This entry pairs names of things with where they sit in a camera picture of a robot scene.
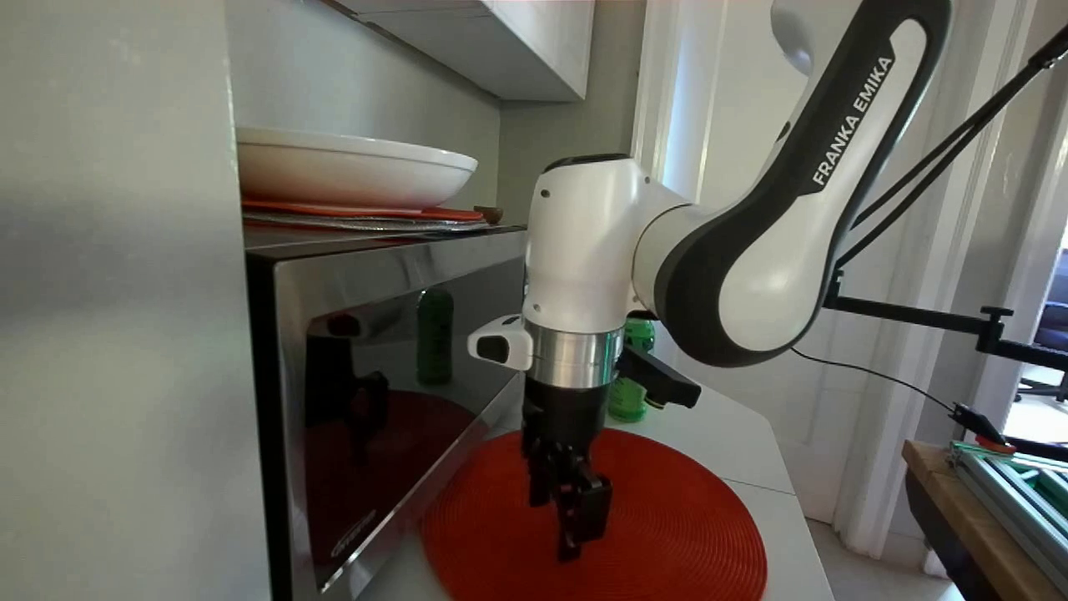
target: black cable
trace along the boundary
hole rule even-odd
[[[858,371],[858,373],[871,373],[871,378],[892,380],[892,383],[909,386],[909,389],[920,393],[923,400],[937,405],[946,413],[956,413],[956,405],[927,393],[923,386],[918,386],[918,383],[911,383],[911,380],[892,378],[892,373],[883,373],[883,371],[871,371],[871,367],[863,367],[863,365],[849,365],[849,360],[816,358],[816,353],[803,353],[800,347],[792,347],[792,353],[797,353],[797,358],[803,358],[803,360],[812,360],[812,365],[829,365],[829,367]]]
[[[1068,52],[1068,26],[1061,26],[1025,66],[1016,73],[987,104],[982,104],[958,129],[950,129],[931,154],[923,154],[892,190],[871,200],[858,219],[863,224],[873,211],[882,211],[899,190],[905,190],[916,175],[931,171],[909,190],[909,195],[873,224],[858,242],[852,242],[839,258],[839,270],[853,261],[863,248],[871,248],[937,175],[940,171],[1009,105],[1009,100],[1032,84],[1042,71],[1050,71]]]
[[[803,353],[800,347],[792,347],[797,358],[803,360],[816,360],[816,365],[829,365],[829,367],[840,367],[840,371],[862,371],[862,373],[871,373],[871,378],[882,378],[882,380],[892,380],[899,386],[909,386],[916,389],[918,396],[937,405],[956,425],[961,425],[963,429],[972,429],[979,440],[986,442],[996,442],[998,455],[1010,455],[1010,440],[979,409],[963,406],[963,405],[949,405],[940,396],[933,396],[931,389],[911,383],[911,380],[902,380],[902,378],[892,378],[892,373],[882,373],[882,371],[871,371],[863,365],[849,365],[849,360],[829,360],[829,358],[816,358],[816,353]]]
[[[1025,66],[1019,76],[1010,76],[986,105],[979,105],[956,132],[949,132],[931,154],[923,154],[889,194],[871,200],[853,219],[863,224],[879,206],[883,206],[902,188],[909,188],[916,175],[920,175],[899,206],[879,219],[858,242],[852,242],[839,258],[839,270],[853,261],[863,248],[871,248],[892,224],[902,219],[905,211],[916,206],[916,200],[958,161],[958,154],[1009,105],[1009,100],[1036,76],[1036,66]]]
[[[1068,440],[1027,440],[1027,438],[1009,438],[1010,447],[1021,455],[1039,455],[1050,461],[1068,461]]]

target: white table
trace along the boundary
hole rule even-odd
[[[769,601],[834,597],[823,563],[812,545],[778,440],[760,413],[704,386],[695,409],[648,409],[638,425],[606,419],[606,428],[672,442],[730,482],[730,490],[757,521],[764,541]],[[364,597],[446,601],[416,536],[408,536],[399,545],[397,556],[374,578]]]

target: white cabinet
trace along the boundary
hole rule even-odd
[[[593,0],[338,0],[500,100],[587,94]]]

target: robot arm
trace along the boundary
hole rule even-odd
[[[476,330],[470,353],[528,371],[532,500],[556,500],[562,556],[602,536],[606,521],[610,482],[587,464],[587,447],[629,313],[659,313],[704,365],[754,365],[792,347],[923,94],[946,31],[949,0],[863,0],[764,175],[723,213],[674,195],[629,155],[541,172],[523,313]]]

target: red plate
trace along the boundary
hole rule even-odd
[[[556,559],[556,509],[528,506],[521,438],[494,438],[428,513],[424,547],[454,601],[747,601],[769,556],[737,494],[691,457],[605,429],[593,467],[610,476],[606,534]]]

